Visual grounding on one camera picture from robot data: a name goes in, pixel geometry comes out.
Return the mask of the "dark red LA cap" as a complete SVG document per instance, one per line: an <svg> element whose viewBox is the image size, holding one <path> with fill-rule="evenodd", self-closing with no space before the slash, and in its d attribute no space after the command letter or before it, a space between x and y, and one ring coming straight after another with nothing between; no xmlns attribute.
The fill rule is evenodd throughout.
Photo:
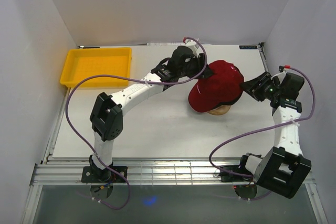
<svg viewBox="0 0 336 224"><path fill-rule="evenodd" d="M244 76L232 63L217 60L208 65L214 72L210 78L199 79L188 95L191 108L199 113L215 109L223 96L237 96L243 93L240 84Z"/></svg>

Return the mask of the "black NY cap red brim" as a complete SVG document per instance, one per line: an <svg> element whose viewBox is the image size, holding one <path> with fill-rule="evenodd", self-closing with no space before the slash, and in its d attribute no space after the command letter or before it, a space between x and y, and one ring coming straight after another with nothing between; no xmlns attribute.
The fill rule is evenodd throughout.
<svg viewBox="0 0 336 224"><path fill-rule="evenodd" d="M237 96L231 96L231 97L223 96L221 97L220 102L218 103L218 106L221 106L221 105L232 106L241 98L241 96L242 96L242 93L240 93Z"/></svg>

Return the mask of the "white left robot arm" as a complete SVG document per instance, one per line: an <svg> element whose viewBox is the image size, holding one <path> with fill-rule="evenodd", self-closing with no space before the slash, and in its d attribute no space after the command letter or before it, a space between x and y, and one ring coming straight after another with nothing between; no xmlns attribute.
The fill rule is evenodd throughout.
<svg viewBox="0 0 336 224"><path fill-rule="evenodd" d="M95 149L89 163L95 179L110 179L113 142L123 130L123 117L132 108L164 92L181 78L205 79L212 74L205 52L197 52L196 46L178 46L171 57L160 61L139 83L110 95L99 94L90 115Z"/></svg>

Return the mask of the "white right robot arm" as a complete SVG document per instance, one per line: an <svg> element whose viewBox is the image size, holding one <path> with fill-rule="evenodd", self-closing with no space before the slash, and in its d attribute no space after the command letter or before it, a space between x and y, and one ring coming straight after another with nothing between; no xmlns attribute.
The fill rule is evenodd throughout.
<svg viewBox="0 0 336 224"><path fill-rule="evenodd" d="M291 199L311 170L299 144L302 106L297 97L304 78L286 73L283 80L269 72L241 83L241 88L256 101L270 101L275 124L274 146L265 157L247 153L237 167L238 177Z"/></svg>

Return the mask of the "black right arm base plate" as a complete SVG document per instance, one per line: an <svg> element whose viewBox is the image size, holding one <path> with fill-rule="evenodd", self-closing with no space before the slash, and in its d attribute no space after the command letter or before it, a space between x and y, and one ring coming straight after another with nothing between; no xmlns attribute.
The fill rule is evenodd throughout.
<svg viewBox="0 0 336 224"><path fill-rule="evenodd" d="M233 173L240 173L244 175L251 175L251 172L249 172L247 169L242 168L240 165L230 165L230 166L221 166L221 168L230 171L230 173L223 172L219 169L217 169L214 173L214 176L220 177L221 182L247 182L251 183L253 179L251 177L244 177L244 176L238 176L234 175Z"/></svg>

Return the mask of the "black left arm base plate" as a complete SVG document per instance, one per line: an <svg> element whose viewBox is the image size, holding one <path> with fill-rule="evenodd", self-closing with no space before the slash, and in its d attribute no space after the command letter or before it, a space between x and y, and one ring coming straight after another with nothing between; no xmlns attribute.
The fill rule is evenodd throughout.
<svg viewBox="0 0 336 224"><path fill-rule="evenodd" d="M124 183L125 180L121 177L127 178L128 167L127 166L111 166L114 171L111 170L93 168L91 166L85 166L82 170L81 182L82 183Z"/></svg>

